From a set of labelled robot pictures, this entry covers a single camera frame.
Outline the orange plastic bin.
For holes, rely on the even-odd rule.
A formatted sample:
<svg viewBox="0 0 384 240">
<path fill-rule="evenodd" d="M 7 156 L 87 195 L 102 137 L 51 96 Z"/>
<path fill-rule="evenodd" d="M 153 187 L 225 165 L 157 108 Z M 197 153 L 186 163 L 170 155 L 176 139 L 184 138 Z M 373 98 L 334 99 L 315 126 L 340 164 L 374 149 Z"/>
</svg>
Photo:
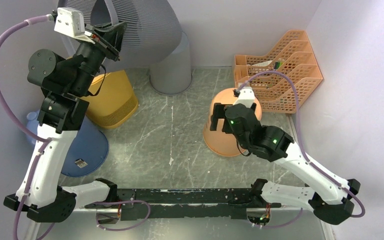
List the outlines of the orange plastic bin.
<svg viewBox="0 0 384 240">
<path fill-rule="evenodd" d="M 225 104 L 226 108 L 232 106 L 237 99 L 234 97 L 234 89 L 227 88 L 215 95 L 210 104 L 208 120 L 203 129 L 203 138 L 208 148 L 224 157 L 235 157 L 246 152 L 243 148 L 237 147 L 237 141 L 233 134 L 224 132 L 230 127 L 229 123 L 226 122 L 226 118 L 218 120 L 216 131 L 210 131 L 210 118 L 214 103 Z M 254 103 L 256 104 L 255 116 L 260 120 L 262 118 L 262 107 L 256 97 Z"/>
</svg>

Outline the dark grey ribbed bin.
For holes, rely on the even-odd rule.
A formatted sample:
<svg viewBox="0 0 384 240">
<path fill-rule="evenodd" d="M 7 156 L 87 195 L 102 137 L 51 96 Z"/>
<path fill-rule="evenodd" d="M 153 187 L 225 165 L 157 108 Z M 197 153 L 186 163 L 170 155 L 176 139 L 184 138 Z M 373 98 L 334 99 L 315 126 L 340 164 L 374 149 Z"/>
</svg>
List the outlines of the dark grey ribbed bin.
<svg viewBox="0 0 384 240">
<path fill-rule="evenodd" d="M 180 44 L 182 27 L 167 0 L 60 0 L 57 7 L 83 13 L 88 25 L 127 24 L 119 61 L 103 62 L 108 72 L 147 67 L 170 55 Z"/>
</svg>

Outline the light grey plastic bin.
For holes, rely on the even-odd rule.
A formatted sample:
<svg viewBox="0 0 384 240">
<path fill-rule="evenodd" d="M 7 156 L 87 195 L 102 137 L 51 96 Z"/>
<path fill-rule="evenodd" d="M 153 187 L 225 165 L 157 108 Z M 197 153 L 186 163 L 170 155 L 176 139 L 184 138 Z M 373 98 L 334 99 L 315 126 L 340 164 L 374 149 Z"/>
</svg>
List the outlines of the light grey plastic bin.
<svg viewBox="0 0 384 240">
<path fill-rule="evenodd" d="M 150 66 L 149 83 L 157 93 L 175 96 L 188 90 L 192 82 L 190 42 L 183 32 L 176 49 L 162 61 Z"/>
</svg>

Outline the yellow mesh plastic bin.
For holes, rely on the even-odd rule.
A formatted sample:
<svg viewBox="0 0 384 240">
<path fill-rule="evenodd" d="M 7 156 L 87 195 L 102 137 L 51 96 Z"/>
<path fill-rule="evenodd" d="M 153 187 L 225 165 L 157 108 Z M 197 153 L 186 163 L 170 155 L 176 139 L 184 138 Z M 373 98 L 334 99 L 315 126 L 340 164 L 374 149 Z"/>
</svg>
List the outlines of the yellow mesh plastic bin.
<svg viewBox="0 0 384 240">
<path fill-rule="evenodd" d="M 119 127 L 139 105 L 125 70 L 97 75 L 88 90 L 97 95 L 82 98 L 89 102 L 86 116 L 104 129 Z"/>
</svg>

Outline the blue plastic bin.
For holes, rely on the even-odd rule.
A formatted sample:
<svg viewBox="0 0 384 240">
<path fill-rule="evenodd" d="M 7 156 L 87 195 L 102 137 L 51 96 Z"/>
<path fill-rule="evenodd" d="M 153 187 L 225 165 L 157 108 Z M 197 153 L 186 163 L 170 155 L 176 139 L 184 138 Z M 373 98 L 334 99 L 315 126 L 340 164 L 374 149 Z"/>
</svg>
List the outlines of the blue plastic bin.
<svg viewBox="0 0 384 240">
<path fill-rule="evenodd" d="M 87 117 L 84 117 L 81 128 L 66 154 L 61 174 L 68 177 L 87 176 L 104 163 L 108 153 L 108 139 Z"/>
</svg>

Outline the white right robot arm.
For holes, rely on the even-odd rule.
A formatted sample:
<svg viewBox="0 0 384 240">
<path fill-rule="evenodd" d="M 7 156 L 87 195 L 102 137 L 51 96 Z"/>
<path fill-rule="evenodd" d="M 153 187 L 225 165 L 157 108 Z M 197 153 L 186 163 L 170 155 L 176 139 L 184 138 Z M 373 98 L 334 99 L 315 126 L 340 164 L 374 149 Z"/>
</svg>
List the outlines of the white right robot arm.
<svg viewBox="0 0 384 240">
<path fill-rule="evenodd" d="M 215 103 L 210 115 L 210 131 L 216 131 L 219 120 L 223 120 L 221 131 L 233 135 L 236 146 L 274 163 L 300 178 L 306 186 L 297 187 L 277 184 L 258 178 L 251 185 L 247 200 L 233 200 L 230 205 L 266 207 L 284 204 L 311 211 L 319 220 L 339 225 L 349 218 L 365 214 L 354 214 L 355 203 L 361 205 L 357 194 L 361 184 L 358 180 L 345 179 L 327 170 L 310 157 L 294 138 L 274 125 L 262 125 L 255 115 L 256 104 L 247 107 L 241 103 Z"/>
</svg>

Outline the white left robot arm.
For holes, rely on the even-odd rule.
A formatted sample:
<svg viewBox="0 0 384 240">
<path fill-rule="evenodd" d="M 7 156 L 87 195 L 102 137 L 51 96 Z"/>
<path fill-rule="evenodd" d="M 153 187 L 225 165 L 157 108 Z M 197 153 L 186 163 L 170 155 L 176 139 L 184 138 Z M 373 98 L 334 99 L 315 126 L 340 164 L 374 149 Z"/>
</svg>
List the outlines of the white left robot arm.
<svg viewBox="0 0 384 240">
<path fill-rule="evenodd" d="M 49 49 L 29 59 L 29 83 L 44 94 L 38 114 L 38 141 L 24 180 L 4 205 L 26 212 L 38 223 L 60 223 L 78 208 L 90 204 L 114 207 L 119 201 L 117 185 L 98 178 L 73 187 L 58 184 L 68 151 L 81 129 L 89 103 L 89 87 L 105 59 L 118 61 L 124 22 L 85 27 L 85 38 L 75 54 L 63 58 Z"/>
</svg>

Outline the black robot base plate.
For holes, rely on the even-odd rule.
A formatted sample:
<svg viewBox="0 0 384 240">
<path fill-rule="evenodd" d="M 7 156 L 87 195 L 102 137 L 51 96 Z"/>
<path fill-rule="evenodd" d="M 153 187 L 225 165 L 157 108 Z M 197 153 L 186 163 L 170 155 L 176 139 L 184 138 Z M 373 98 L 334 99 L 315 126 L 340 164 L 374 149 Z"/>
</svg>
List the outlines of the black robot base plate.
<svg viewBox="0 0 384 240">
<path fill-rule="evenodd" d="M 250 188 L 119 188 L 122 204 L 89 204 L 84 210 L 116 216 L 120 221 L 176 218 L 247 219 L 247 211 L 265 209 L 269 203 Z"/>
</svg>

